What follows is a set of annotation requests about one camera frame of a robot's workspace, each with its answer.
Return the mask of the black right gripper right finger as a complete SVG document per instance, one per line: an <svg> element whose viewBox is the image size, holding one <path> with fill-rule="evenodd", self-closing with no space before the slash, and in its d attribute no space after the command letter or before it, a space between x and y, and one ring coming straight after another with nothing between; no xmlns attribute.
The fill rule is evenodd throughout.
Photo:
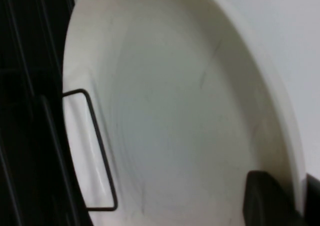
<svg viewBox="0 0 320 226"><path fill-rule="evenodd" d="M320 180L307 175L305 221L309 226L320 226Z"/></svg>

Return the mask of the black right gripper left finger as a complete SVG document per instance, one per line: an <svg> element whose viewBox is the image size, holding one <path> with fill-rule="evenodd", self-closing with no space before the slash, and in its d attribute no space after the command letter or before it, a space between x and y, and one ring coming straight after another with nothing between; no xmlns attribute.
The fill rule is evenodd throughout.
<svg viewBox="0 0 320 226"><path fill-rule="evenodd" d="M258 170L246 177L243 218L246 226L304 225L280 184L269 173Z"/></svg>

